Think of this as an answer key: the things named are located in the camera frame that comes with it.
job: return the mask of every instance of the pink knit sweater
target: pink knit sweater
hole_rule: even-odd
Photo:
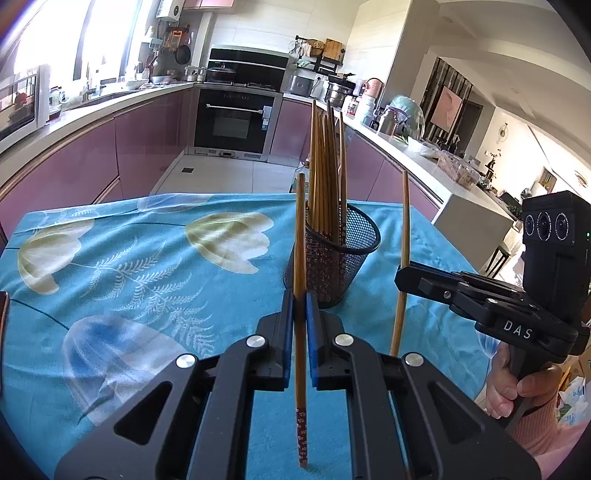
[[[587,423],[559,427],[555,405],[556,399],[524,417],[513,434],[514,439],[536,459],[543,479],[562,463],[587,427]]]

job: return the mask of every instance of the window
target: window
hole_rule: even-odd
[[[70,83],[90,0],[48,0],[22,34],[14,73],[48,63],[50,86]]]
[[[89,66],[99,70],[96,80],[117,78],[128,56],[131,65],[137,61],[151,5],[152,0],[47,0],[22,34],[14,73],[48,63],[50,86],[64,86],[73,81],[77,61],[82,77]]]

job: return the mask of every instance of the floral tablecloth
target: floral tablecloth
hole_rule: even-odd
[[[382,244],[332,309],[348,332],[387,352],[400,263],[400,205],[352,202]],[[48,477],[59,459],[180,353],[204,358],[281,308],[294,196],[165,194],[29,213],[0,259],[11,302],[0,411]],[[468,262],[416,210],[411,258]],[[409,297],[401,353],[418,351],[467,395],[488,366],[473,323]],[[297,466],[293,381],[256,393],[249,479],[350,477],[345,395],[308,393],[308,470]]]

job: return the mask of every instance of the human hand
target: human hand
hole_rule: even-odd
[[[510,359],[509,345],[501,342],[486,377],[486,411],[496,419],[511,415],[517,395],[531,398],[532,407],[544,405],[556,395],[562,378],[559,365],[547,364],[539,372],[518,382],[509,372]]]

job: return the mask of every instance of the wooden cutting board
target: wooden cutting board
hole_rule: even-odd
[[[343,50],[343,44],[341,42],[327,38],[323,56],[328,59],[339,61],[341,50]]]

